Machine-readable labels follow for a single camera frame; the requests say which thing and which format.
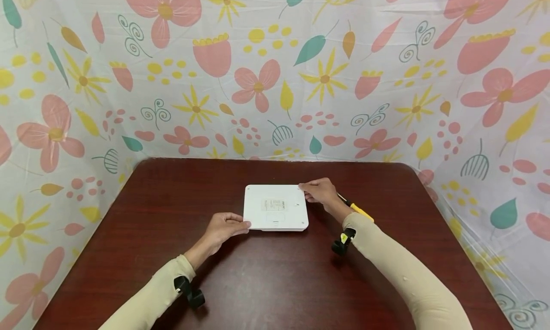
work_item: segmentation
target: black wrist strap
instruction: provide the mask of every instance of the black wrist strap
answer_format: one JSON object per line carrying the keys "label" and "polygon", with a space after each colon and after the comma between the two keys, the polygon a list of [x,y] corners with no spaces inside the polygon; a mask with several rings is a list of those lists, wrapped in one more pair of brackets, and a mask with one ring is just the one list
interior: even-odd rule
{"label": "black wrist strap", "polygon": [[198,309],[205,303],[205,297],[200,289],[192,290],[191,282],[185,276],[178,276],[174,279],[174,288],[177,293],[182,293],[187,297],[189,307],[192,309]]}

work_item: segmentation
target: pink dot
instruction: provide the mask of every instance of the pink dot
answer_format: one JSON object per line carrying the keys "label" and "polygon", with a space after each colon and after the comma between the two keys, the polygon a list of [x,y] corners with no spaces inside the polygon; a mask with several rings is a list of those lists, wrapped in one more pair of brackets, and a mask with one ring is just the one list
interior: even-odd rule
{"label": "pink dot", "polygon": [[80,189],[84,185],[84,182],[80,178],[75,178],[71,181],[70,185],[73,187],[73,189]]}
{"label": "pink dot", "polygon": [[449,132],[451,132],[452,134],[456,134],[458,132],[460,132],[460,124],[457,123],[457,122],[452,122],[449,124]]}
{"label": "pink dot", "polygon": [[308,123],[309,121],[311,121],[311,119],[313,119],[313,117],[311,115],[304,115],[304,116],[300,117],[300,120],[304,123]]}
{"label": "pink dot", "polygon": [[241,126],[244,127],[244,128],[249,128],[249,126],[250,126],[250,123],[246,119],[240,119],[239,122],[240,122]]}
{"label": "pink dot", "polygon": [[517,185],[525,185],[527,183],[523,178],[519,178],[519,177],[514,177],[512,179],[512,182],[514,182]]}

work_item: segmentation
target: pink flower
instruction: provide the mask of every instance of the pink flower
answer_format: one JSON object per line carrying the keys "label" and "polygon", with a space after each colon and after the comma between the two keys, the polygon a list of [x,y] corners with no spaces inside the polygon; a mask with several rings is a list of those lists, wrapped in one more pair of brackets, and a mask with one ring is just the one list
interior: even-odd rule
{"label": "pink flower", "polygon": [[57,275],[64,257],[65,250],[57,247],[44,260],[40,276],[27,273],[11,281],[6,290],[6,301],[17,306],[0,321],[0,329],[13,329],[31,306],[32,319],[40,318],[48,305],[48,295],[43,289]]}
{"label": "pink flower", "polygon": [[145,18],[156,18],[151,38],[158,48],[170,41],[169,21],[180,27],[190,27],[201,18],[200,0],[126,0],[133,11]]}
{"label": "pink flower", "polygon": [[540,94],[550,83],[550,69],[540,70],[519,80],[514,84],[512,73],[502,67],[485,74],[483,88],[485,91],[474,91],[464,95],[460,102],[464,106],[488,106],[483,116],[483,125],[491,127],[502,116],[504,103],[521,103]]}
{"label": "pink flower", "polygon": [[449,0],[444,16],[450,20],[456,19],[435,41],[434,48],[443,47],[455,35],[456,31],[466,21],[470,24],[485,22],[502,10],[508,0]]}
{"label": "pink flower", "polygon": [[46,125],[26,122],[17,127],[19,141],[27,148],[41,149],[40,167],[47,173],[57,168],[59,146],[69,155],[84,156],[84,145],[67,136],[70,127],[70,111],[66,103],[56,95],[47,95],[42,100],[42,116]]}
{"label": "pink flower", "polygon": [[235,81],[243,90],[235,92],[231,99],[241,105],[250,102],[253,96],[256,96],[256,108],[261,113],[265,113],[269,109],[269,102],[264,95],[264,91],[274,87],[280,75],[281,67],[273,59],[263,65],[259,79],[251,70],[240,67],[235,71]]}
{"label": "pink flower", "polygon": [[210,144],[210,140],[205,136],[196,136],[191,138],[189,131],[185,127],[176,126],[174,128],[174,134],[164,134],[164,140],[169,143],[175,143],[181,145],[178,151],[182,155],[187,155],[189,153],[189,146],[192,148],[205,148]]}
{"label": "pink flower", "polygon": [[364,139],[364,138],[355,139],[355,141],[353,142],[353,145],[356,148],[362,149],[357,153],[357,155],[355,155],[355,159],[360,159],[365,157],[370,152],[372,152],[373,149],[375,150],[392,149],[401,141],[401,138],[386,139],[387,135],[388,135],[388,131],[384,129],[379,129],[370,136],[370,139]]}

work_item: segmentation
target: yellow flower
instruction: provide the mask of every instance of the yellow flower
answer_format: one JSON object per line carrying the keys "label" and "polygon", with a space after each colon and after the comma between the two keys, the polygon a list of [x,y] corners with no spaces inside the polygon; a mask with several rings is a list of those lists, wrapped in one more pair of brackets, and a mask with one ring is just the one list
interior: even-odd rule
{"label": "yellow flower", "polygon": [[206,102],[209,100],[210,95],[206,95],[202,98],[201,102],[199,103],[199,99],[197,98],[197,93],[195,92],[195,88],[193,87],[193,84],[191,84],[191,99],[192,102],[189,101],[189,98],[187,95],[183,94],[183,97],[185,98],[185,102],[187,102],[188,106],[174,106],[174,108],[181,110],[185,113],[192,113],[191,118],[189,119],[189,125],[192,125],[195,121],[195,118],[199,120],[199,123],[202,127],[202,129],[205,128],[205,124],[202,122],[202,118],[205,118],[206,121],[212,123],[212,120],[210,120],[209,115],[211,116],[220,116],[218,113],[214,113],[211,110],[203,109],[202,107],[206,104]]}
{"label": "yellow flower", "polygon": [[212,153],[207,152],[206,154],[209,155],[209,157],[211,159],[222,160],[222,159],[224,159],[225,155],[227,155],[227,152],[222,153],[221,155],[218,155],[218,151],[216,150],[216,146],[214,146],[214,148],[212,149]]}
{"label": "yellow flower", "polygon": [[508,276],[502,271],[496,270],[495,266],[504,261],[504,257],[501,255],[490,255],[482,251],[481,254],[478,254],[473,250],[473,248],[468,247],[464,250],[470,261],[474,265],[478,274],[481,276],[481,279],[485,282],[485,285],[490,291],[493,291],[493,284],[489,279],[489,275],[495,275],[501,279],[507,279]]}
{"label": "yellow flower", "polygon": [[107,78],[88,76],[88,72],[90,72],[90,67],[92,67],[92,58],[90,56],[86,58],[86,60],[84,61],[84,65],[82,66],[82,70],[80,70],[80,68],[78,67],[78,65],[76,65],[74,59],[69,55],[69,53],[64,49],[63,52],[65,52],[65,56],[69,62],[70,67],[72,68],[72,70],[67,69],[67,71],[69,72],[70,76],[76,81],[75,92],[77,94],[80,94],[82,89],[84,89],[84,93],[86,94],[86,99],[88,100],[88,102],[90,102],[90,98],[88,97],[91,96],[91,98],[93,98],[97,103],[101,104],[92,89],[105,93],[105,89],[100,87],[97,83],[110,83],[111,80]]}
{"label": "yellow flower", "polygon": [[307,101],[309,101],[312,97],[314,97],[315,94],[317,94],[317,91],[319,91],[320,89],[321,91],[319,92],[320,94],[319,99],[321,101],[321,104],[323,104],[323,98],[325,97],[325,87],[327,88],[329,94],[332,97],[334,97],[334,90],[332,88],[333,85],[339,87],[342,90],[347,90],[348,88],[347,86],[340,83],[339,81],[332,79],[333,76],[336,76],[348,66],[348,63],[345,63],[336,67],[336,69],[333,72],[330,72],[332,70],[332,65],[334,64],[335,51],[336,50],[333,48],[332,52],[330,53],[330,57],[328,58],[328,63],[327,63],[325,72],[323,72],[323,63],[321,59],[319,59],[319,63],[318,63],[319,76],[310,76],[310,75],[300,73],[300,76],[302,76],[302,78],[308,83],[311,83],[311,84],[319,83],[319,85],[317,85],[314,88],[314,90],[311,92],[311,95],[309,95],[309,97],[307,98]]}
{"label": "yellow flower", "polygon": [[33,233],[29,233],[29,231],[40,229],[50,224],[47,222],[35,222],[35,220],[38,219],[40,215],[46,213],[48,208],[50,208],[50,204],[48,203],[46,206],[37,210],[26,221],[23,221],[24,208],[25,204],[21,195],[19,195],[15,204],[15,220],[12,220],[6,214],[0,212],[0,229],[2,227],[8,229],[8,231],[0,230],[0,237],[8,237],[6,240],[4,240],[2,244],[0,244],[0,257],[2,257],[10,249],[11,244],[15,240],[15,242],[17,243],[17,250],[19,252],[19,255],[21,256],[21,259],[23,260],[23,263],[25,263],[27,259],[27,249],[25,247],[25,242],[23,239],[39,244],[48,243],[42,237],[37,236]]}
{"label": "yellow flower", "polygon": [[529,23],[529,21],[531,21],[533,16],[535,16],[537,10],[539,10],[539,7],[542,8],[542,12],[544,14],[547,14],[549,11],[549,5],[550,5],[550,0],[533,0],[531,4],[525,7],[516,17],[525,14],[525,12],[527,12],[529,9],[532,8],[531,15],[529,15],[529,18],[527,20],[527,23]]}
{"label": "yellow flower", "polygon": [[237,9],[235,8],[235,5],[244,8],[246,5],[238,0],[209,0],[213,2],[216,5],[223,5],[222,9],[220,10],[220,17],[218,18],[218,22],[220,22],[224,16],[224,14],[227,13],[227,19],[229,20],[229,25],[233,26],[233,23],[231,21],[231,11],[239,17],[239,12],[237,12]]}
{"label": "yellow flower", "polygon": [[432,98],[426,100],[428,98],[428,95],[430,94],[431,90],[432,90],[432,85],[430,85],[430,87],[427,88],[426,91],[424,91],[424,95],[422,95],[422,98],[420,98],[420,99],[418,99],[418,95],[415,94],[414,99],[412,100],[412,108],[396,108],[395,109],[399,113],[407,113],[407,115],[405,115],[405,117],[403,117],[401,119],[401,121],[399,121],[397,123],[397,125],[395,125],[395,127],[398,127],[403,121],[408,120],[406,128],[409,128],[409,125],[413,121],[414,117],[416,117],[416,121],[420,122],[420,120],[422,120],[422,116],[421,116],[422,113],[424,113],[424,114],[433,114],[434,113],[431,110],[424,109],[425,106],[429,105],[431,102],[437,100],[439,98],[439,96],[441,96],[441,94],[437,94],[437,95],[433,96]]}

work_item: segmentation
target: white box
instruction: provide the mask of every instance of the white box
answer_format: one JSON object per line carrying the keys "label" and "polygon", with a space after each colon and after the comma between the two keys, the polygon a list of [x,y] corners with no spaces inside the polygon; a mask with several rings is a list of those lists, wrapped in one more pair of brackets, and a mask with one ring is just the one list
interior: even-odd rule
{"label": "white box", "polygon": [[303,231],[309,225],[304,192],[294,184],[247,185],[243,218],[251,230]]}

